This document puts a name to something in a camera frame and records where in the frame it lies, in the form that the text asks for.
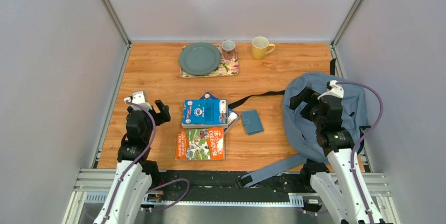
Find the light blue paperback book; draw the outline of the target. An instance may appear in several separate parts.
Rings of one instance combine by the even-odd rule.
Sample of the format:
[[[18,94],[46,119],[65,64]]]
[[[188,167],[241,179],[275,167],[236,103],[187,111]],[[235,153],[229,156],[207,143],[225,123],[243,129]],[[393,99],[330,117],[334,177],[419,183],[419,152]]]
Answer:
[[[183,128],[226,128],[228,124],[226,99],[188,99],[184,101],[181,119]]]

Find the blue fabric backpack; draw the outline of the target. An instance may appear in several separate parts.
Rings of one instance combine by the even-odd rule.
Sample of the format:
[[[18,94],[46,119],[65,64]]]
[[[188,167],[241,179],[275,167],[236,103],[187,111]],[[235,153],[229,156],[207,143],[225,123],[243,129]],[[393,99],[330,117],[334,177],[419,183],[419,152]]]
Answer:
[[[328,163],[329,144],[336,136],[338,142],[348,146],[359,142],[370,128],[364,90],[359,85],[348,84],[341,86],[343,98],[335,97],[330,84],[346,81],[335,76],[335,64],[333,59],[329,74],[305,73],[285,90],[264,93],[264,96],[283,96],[283,127],[298,153],[242,176],[236,181],[236,188],[253,186],[308,161]]]

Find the orange treehouse book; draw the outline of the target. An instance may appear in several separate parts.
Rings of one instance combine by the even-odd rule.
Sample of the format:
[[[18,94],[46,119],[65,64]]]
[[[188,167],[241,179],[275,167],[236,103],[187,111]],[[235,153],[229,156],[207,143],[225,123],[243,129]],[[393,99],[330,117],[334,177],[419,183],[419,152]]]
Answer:
[[[223,128],[182,129],[177,134],[176,160],[224,160]]]

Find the teal wallet notebook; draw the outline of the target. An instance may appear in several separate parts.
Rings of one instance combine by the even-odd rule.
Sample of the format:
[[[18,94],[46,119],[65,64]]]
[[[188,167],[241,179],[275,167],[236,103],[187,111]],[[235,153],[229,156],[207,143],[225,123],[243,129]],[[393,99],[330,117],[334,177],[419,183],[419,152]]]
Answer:
[[[241,113],[242,125],[248,135],[258,134],[264,131],[259,114],[256,110],[243,111]]]

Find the dark blue paperback book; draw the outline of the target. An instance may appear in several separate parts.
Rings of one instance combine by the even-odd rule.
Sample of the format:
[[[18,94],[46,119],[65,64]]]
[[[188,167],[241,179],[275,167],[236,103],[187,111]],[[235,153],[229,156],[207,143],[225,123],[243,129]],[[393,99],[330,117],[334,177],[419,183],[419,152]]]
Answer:
[[[218,99],[218,98],[215,97],[210,92],[206,92],[200,97],[200,99],[207,100],[207,99]],[[224,134],[226,134],[230,130],[230,128],[235,125],[239,117],[240,115],[237,112],[228,108],[228,116],[227,116],[228,126],[224,129]]]

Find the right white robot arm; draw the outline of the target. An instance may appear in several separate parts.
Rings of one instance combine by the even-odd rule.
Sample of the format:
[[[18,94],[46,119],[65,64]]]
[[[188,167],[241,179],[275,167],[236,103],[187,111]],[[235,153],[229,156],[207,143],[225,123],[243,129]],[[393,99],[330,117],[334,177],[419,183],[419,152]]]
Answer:
[[[301,116],[314,123],[319,146],[332,166],[337,181],[333,181],[326,165],[311,162],[302,168],[300,185],[307,192],[315,191],[335,223],[385,223],[374,203],[359,168],[358,149],[364,141],[353,141],[342,126],[344,83],[332,80],[327,91],[320,94],[306,87],[290,98],[290,108],[305,102]]]

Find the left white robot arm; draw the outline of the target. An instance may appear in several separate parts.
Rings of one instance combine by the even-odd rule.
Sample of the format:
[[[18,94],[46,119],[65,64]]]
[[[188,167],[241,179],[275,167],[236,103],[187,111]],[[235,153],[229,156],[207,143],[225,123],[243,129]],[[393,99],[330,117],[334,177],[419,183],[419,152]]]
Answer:
[[[145,91],[126,97],[126,133],[118,150],[118,163],[107,198],[94,223],[134,223],[147,190],[160,185],[158,165],[147,159],[157,126],[169,122],[169,107],[161,100],[156,112]]]

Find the green ceramic plate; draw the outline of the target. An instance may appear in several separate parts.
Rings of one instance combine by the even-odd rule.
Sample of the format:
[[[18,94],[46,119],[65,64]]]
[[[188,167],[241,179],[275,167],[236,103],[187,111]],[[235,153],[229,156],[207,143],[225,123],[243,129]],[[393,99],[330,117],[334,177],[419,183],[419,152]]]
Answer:
[[[221,62],[221,53],[210,43],[197,42],[182,49],[178,58],[180,67],[191,75],[208,75]]]

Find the yellow ceramic mug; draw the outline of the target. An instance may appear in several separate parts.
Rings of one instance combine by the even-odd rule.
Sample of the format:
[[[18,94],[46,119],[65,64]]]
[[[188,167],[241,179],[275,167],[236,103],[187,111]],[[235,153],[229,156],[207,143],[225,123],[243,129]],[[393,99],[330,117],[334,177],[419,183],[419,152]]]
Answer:
[[[254,59],[261,60],[275,49],[275,44],[262,36],[257,36],[252,40],[252,56]]]

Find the floral serving tray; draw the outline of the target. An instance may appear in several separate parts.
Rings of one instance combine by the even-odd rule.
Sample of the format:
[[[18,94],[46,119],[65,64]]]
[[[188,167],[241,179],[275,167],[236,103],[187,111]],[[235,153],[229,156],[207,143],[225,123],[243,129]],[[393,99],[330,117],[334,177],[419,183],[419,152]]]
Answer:
[[[223,77],[223,76],[235,76],[239,73],[239,61],[236,55],[232,60],[225,60],[222,52],[221,45],[219,43],[210,43],[218,48],[221,53],[221,62],[216,70],[208,75],[191,75],[180,68],[180,75],[182,78],[205,78],[205,77]]]

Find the pink patterned mug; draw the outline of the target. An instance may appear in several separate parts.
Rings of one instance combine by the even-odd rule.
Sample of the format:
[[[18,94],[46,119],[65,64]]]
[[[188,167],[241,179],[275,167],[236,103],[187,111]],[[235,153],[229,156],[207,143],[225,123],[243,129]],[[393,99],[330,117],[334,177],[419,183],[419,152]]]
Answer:
[[[237,55],[236,44],[231,40],[221,43],[221,52],[225,60],[232,60]]]

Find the aluminium frame rail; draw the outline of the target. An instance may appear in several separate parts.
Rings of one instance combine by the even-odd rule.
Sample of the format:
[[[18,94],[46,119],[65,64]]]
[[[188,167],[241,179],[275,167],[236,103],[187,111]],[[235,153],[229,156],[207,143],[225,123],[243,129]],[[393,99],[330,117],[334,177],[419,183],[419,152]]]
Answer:
[[[289,207],[306,208],[311,212],[321,207],[319,213],[324,211],[317,193],[301,185],[298,172],[285,172],[257,185],[237,189],[235,181],[245,174],[241,171],[192,170],[162,170],[159,173],[161,184],[179,178],[189,180],[189,190],[176,206]],[[114,176],[113,169],[81,169],[73,191],[83,193],[84,203],[104,203]],[[401,223],[384,175],[366,172],[363,176],[372,201],[384,219]],[[149,192],[142,197],[142,206],[169,205],[180,198],[186,187],[186,182],[175,182]]]

